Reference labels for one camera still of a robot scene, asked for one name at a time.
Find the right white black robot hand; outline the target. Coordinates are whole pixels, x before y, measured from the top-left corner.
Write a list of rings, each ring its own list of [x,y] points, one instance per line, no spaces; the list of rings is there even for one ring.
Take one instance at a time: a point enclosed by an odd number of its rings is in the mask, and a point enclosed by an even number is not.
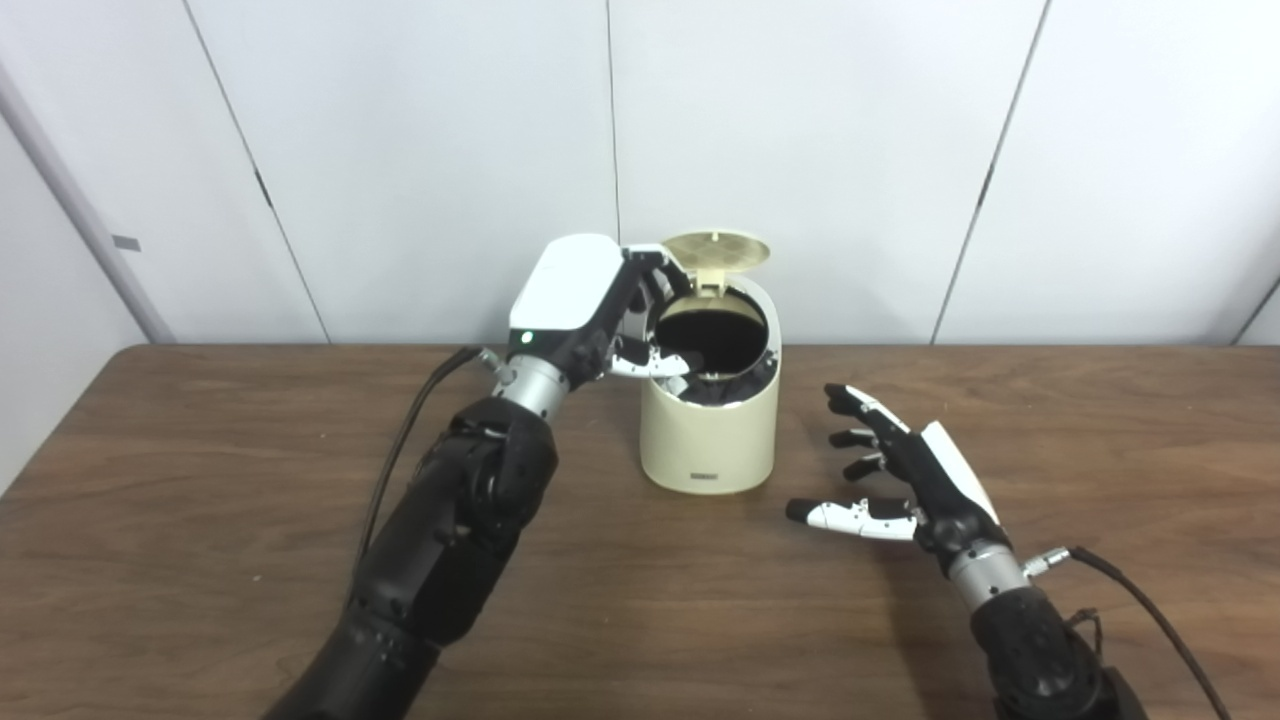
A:
[[[859,388],[828,383],[824,392],[832,413],[858,421],[833,433],[829,443],[867,450],[844,469],[844,479],[886,473],[908,486],[913,497],[791,498],[785,509],[788,520],[874,541],[911,541],[934,556],[942,571],[986,547],[1012,548],[986,488],[941,421],[914,429]]]

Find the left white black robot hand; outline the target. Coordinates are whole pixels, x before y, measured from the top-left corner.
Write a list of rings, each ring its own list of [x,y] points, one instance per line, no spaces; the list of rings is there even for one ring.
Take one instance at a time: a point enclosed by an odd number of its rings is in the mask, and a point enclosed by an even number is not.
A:
[[[690,296],[687,273],[660,243],[621,246],[604,234],[559,237],[547,245],[509,311],[508,357],[549,364],[571,389],[604,374],[669,378],[699,372],[699,352],[622,332],[630,313]]]

